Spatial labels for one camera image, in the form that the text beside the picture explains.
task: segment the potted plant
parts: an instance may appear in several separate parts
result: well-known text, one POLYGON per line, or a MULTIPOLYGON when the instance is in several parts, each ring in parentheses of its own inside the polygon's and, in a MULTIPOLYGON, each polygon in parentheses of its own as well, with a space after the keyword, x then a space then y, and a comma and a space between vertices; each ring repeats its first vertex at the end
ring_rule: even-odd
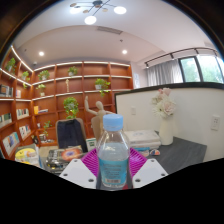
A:
POLYGON ((70 68, 68 69, 68 75, 69 75, 70 77, 76 75, 77 72, 78 72, 78 69, 77 69, 75 66, 70 67, 70 68))
POLYGON ((44 93, 44 89, 46 88, 46 86, 44 84, 40 84, 38 85, 38 87, 36 89, 40 89, 40 96, 45 96, 44 93))
POLYGON ((8 62, 7 62, 7 65, 5 66, 5 69, 8 71, 8 72, 11 72, 12 74, 15 74, 15 59, 14 58, 11 58, 8 62))
POLYGON ((95 81, 95 87, 97 90, 100 91, 100 95, 103 97, 105 94, 104 92, 108 92, 108 86, 110 85, 110 82, 107 82, 104 79, 97 79, 95 81))
POLYGON ((29 81, 30 78, 28 76, 29 76, 29 72, 28 71, 23 72, 23 74, 22 74, 22 80, 29 81))
POLYGON ((40 74, 38 75, 39 80, 46 80, 49 78, 49 76, 50 76, 50 74, 49 74, 48 70, 44 70, 44 71, 40 72, 40 74))
POLYGON ((68 115, 66 119, 74 119, 76 118, 76 114, 79 112, 78 102, 74 97, 68 97, 63 102, 65 112, 68 115))
POLYGON ((47 131, 47 129, 52 126, 50 123, 51 123, 51 121, 47 121, 47 122, 44 123, 44 131, 43 131, 43 134, 46 137, 48 137, 48 131, 47 131))

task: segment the window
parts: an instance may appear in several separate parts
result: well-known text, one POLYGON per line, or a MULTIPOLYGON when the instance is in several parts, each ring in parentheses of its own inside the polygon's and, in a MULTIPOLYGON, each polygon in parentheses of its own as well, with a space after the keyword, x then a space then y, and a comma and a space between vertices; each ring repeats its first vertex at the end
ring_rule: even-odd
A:
POLYGON ((204 82, 223 83, 223 75, 214 56, 197 56, 204 82))
POLYGON ((180 59, 185 82, 200 82, 200 75, 194 57, 180 59))

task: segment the ceiling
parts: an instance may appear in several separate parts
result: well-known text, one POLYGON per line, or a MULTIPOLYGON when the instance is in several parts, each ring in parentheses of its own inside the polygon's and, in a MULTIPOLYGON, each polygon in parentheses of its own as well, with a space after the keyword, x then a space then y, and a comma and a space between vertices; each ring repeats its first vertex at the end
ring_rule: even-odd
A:
POLYGON ((96 13, 94 25, 86 25, 84 19, 96 9, 84 14, 82 11, 89 8, 83 7, 80 13, 70 14, 70 4, 75 2, 86 0, 54 4, 15 38, 15 49, 31 68, 77 60, 135 62, 144 67, 144 61, 169 52, 193 47, 215 49, 190 18, 161 0, 111 0, 108 4, 125 7, 126 14, 115 14, 113 7, 107 6, 108 12, 96 13), (98 31, 98 26, 122 33, 98 31))

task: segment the raised arm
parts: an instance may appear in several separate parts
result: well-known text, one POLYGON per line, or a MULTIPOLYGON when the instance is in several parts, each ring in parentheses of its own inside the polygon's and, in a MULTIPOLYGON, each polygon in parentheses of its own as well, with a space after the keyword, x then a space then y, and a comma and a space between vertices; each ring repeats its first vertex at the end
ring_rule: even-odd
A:
POLYGON ((89 109, 88 96, 86 96, 86 98, 85 98, 85 109, 86 109, 87 112, 89 112, 91 114, 94 114, 94 115, 97 115, 96 111, 89 109))

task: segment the wooden shelf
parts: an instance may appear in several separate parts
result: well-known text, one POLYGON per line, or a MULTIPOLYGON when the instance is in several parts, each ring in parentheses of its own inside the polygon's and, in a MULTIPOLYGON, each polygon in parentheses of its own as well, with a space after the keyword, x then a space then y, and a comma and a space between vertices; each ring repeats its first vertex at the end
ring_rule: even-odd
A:
MULTIPOLYGON (((129 91, 133 89, 132 81, 132 71, 130 65, 113 63, 113 62, 94 62, 94 61, 84 61, 84 62, 67 62, 52 64, 49 67, 42 67, 35 69, 34 71, 29 70, 30 81, 22 80, 22 73, 27 70, 27 68, 22 63, 21 59, 16 58, 16 55, 9 50, 5 60, 2 63, 2 67, 5 67, 6 63, 10 58, 14 57, 16 60, 16 70, 15 75, 9 74, 4 69, 0 72, 0 83, 13 87, 13 92, 15 96, 15 91, 21 91, 22 98, 15 97, 0 97, 0 108, 4 108, 4 111, 11 112, 12 119, 14 122, 7 124, 5 127, 0 129, 0 136, 5 136, 7 132, 18 131, 17 134, 20 135, 18 126, 26 123, 31 127, 32 131, 28 134, 22 141, 26 144, 32 142, 29 138, 32 134, 38 135, 44 131, 43 128, 37 129, 37 123, 41 124, 43 127, 44 123, 48 120, 54 125, 58 120, 65 119, 67 116, 64 110, 63 101, 67 97, 75 97, 78 101, 80 107, 78 117, 82 118, 85 122, 85 130, 87 138, 94 137, 91 128, 91 114, 85 111, 85 96, 89 98, 89 108, 97 111, 98 108, 95 106, 97 101, 101 101, 105 110, 114 111, 114 96, 116 92, 129 91), (76 66, 78 69, 77 75, 68 76, 68 69, 71 66, 76 66), (48 70, 50 77, 47 80, 39 80, 38 74, 42 70, 48 70), (104 97, 101 97, 99 90, 95 89, 95 80, 97 78, 103 78, 108 80, 111 84, 108 89, 108 93, 104 97), (67 86, 65 80, 69 79, 69 90, 67 91, 67 86), (28 86, 27 89, 23 88, 23 82, 28 86), (41 97, 39 90, 36 90, 37 85, 46 83, 45 95, 41 97), (41 109, 48 109, 49 112, 34 114, 33 113, 27 117, 17 119, 16 109, 28 108, 29 111, 33 111, 34 106, 40 106, 41 109)), ((56 128, 50 127, 49 139, 56 138, 56 128)), ((40 146, 52 146, 57 145, 55 140, 52 143, 41 143, 40 146)))
POLYGON ((20 146, 20 142, 13 148, 12 152, 9 154, 9 159, 12 159, 13 155, 15 154, 16 149, 20 146))
POLYGON ((60 80, 64 80, 64 79, 81 79, 82 76, 78 75, 78 76, 66 76, 66 77, 61 77, 61 78, 55 78, 56 81, 60 81, 60 80))
POLYGON ((41 116, 41 115, 47 115, 47 114, 55 114, 56 111, 50 111, 50 112, 44 112, 44 113, 40 113, 40 114, 34 114, 35 117, 37 116, 41 116))
POLYGON ((31 118, 31 117, 32 117, 32 115, 29 115, 27 117, 23 117, 23 118, 17 119, 17 121, 21 121, 21 120, 24 120, 24 119, 27 119, 27 118, 31 118))
MULTIPOLYGON (((54 130, 55 127, 49 127, 47 130, 54 130)), ((44 131, 44 128, 38 128, 37 131, 44 131)))
POLYGON ((0 132, 1 132, 1 131, 3 131, 4 129, 6 129, 6 128, 10 127, 11 125, 14 125, 15 123, 16 123, 16 122, 15 122, 15 121, 13 121, 13 122, 11 122, 11 123, 9 123, 9 124, 5 125, 4 127, 0 128, 0 132))
POLYGON ((58 93, 55 96, 66 96, 66 95, 72 95, 72 94, 82 94, 83 92, 69 92, 69 93, 58 93))
POLYGON ((47 142, 47 143, 40 142, 41 147, 54 146, 54 145, 58 145, 58 142, 56 140, 54 140, 54 142, 47 142))
POLYGON ((110 77, 110 75, 84 75, 84 78, 102 78, 102 77, 110 77))
POLYGON ((0 97, 0 101, 13 101, 15 100, 14 97, 0 97))
POLYGON ((31 99, 22 99, 22 98, 16 98, 15 99, 16 100, 16 102, 31 102, 31 99))
POLYGON ((49 95, 49 96, 42 96, 42 97, 36 97, 36 98, 33 98, 32 100, 43 100, 43 99, 47 99, 47 98, 52 98, 54 97, 54 95, 49 95))
POLYGON ((40 81, 40 82, 35 82, 35 83, 33 83, 33 85, 36 86, 36 85, 39 85, 42 83, 53 82, 53 81, 54 81, 54 79, 49 79, 49 80, 44 80, 44 81, 40 81))
POLYGON ((131 79, 132 77, 130 76, 121 76, 121 75, 112 75, 112 78, 123 78, 123 79, 131 79))

